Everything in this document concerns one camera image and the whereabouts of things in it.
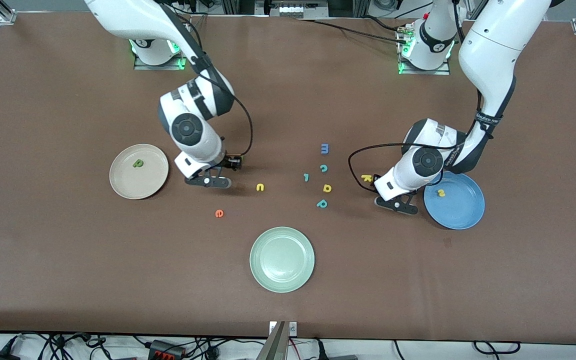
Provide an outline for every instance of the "white robotic arm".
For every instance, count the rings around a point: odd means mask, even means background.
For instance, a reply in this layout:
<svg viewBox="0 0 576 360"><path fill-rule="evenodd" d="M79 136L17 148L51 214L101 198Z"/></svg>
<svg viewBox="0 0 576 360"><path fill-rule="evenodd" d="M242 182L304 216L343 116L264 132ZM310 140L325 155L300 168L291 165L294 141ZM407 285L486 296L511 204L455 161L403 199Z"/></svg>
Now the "white robotic arm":
<svg viewBox="0 0 576 360"><path fill-rule="evenodd" d="M434 4L433 9L453 6L451 0L434 0ZM427 185L442 169L456 174L473 170L515 89L516 61L550 5L551 0L490 1L486 5L459 51L459 64L482 96L483 107L477 109L468 133L429 118L416 122L404 143L422 146L403 146L401 160L375 180L381 196L375 200L377 205L400 211L391 200ZM454 16L450 22L455 25Z"/></svg>
<svg viewBox="0 0 576 360"><path fill-rule="evenodd" d="M178 45L198 77L159 100L159 120L182 151L174 163L190 185L230 187L231 180L221 176L221 168L238 170L242 158L226 155L221 137L208 120L231 110L233 87L177 14L154 0L87 0L86 4L110 34L124 39L159 39ZM213 168L219 170L217 176L210 173Z"/></svg>

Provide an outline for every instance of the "brown tabletop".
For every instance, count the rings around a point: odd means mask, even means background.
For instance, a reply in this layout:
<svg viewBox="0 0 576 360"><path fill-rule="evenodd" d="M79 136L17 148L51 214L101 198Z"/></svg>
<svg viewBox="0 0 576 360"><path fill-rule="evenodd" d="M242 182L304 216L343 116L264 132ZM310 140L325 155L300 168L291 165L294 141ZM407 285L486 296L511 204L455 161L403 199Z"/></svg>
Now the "brown tabletop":
<svg viewBox="0 0 576 360"><path fill-rule="evenodd" d="M369 20L337 23L389 35ZM290 320L301 337L576 343L568 23L543 23L518 60L503 123L468 174L486 213L464 231L434 223L421 196L417 216L375 207L346 163L426 117L467 130L476 91L456 56L450 76L398 75L392 43L316 23L211 17L199 31L254 121L226 191L184 183L157 119L159 96L193 78L189 68L133 70L128 42L89 13L21 13L0 29L0 330L263 336L268 321ZM210 122L228 150L245 148L237 105ZM141 143L166 153L169 178L126 200L108 171ZM384 173L399 158L372 150L355 164ZM275 226L315 250L310 280L288 294L250 273L252 244Z"/></svg>

